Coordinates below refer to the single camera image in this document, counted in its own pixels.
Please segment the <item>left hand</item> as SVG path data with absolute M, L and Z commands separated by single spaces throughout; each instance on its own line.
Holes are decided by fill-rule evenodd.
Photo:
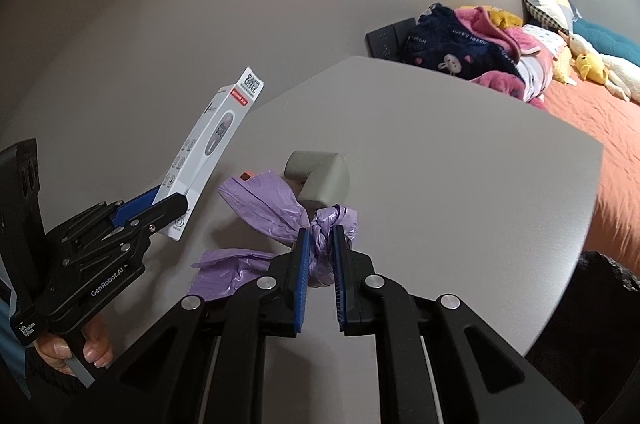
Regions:
M 82 335 L 85 337 L 85 360 L 97 368 L 108 366 L 114 359 L 114 349 L 103 317 L 101 315 L 93 317 L 82 329 Z M 35 341 L 35 348 L 48 366 L 60 373 L 74 375 L 72 369 L 66 364 L 73 353 L 62 337 L 43 334 Z

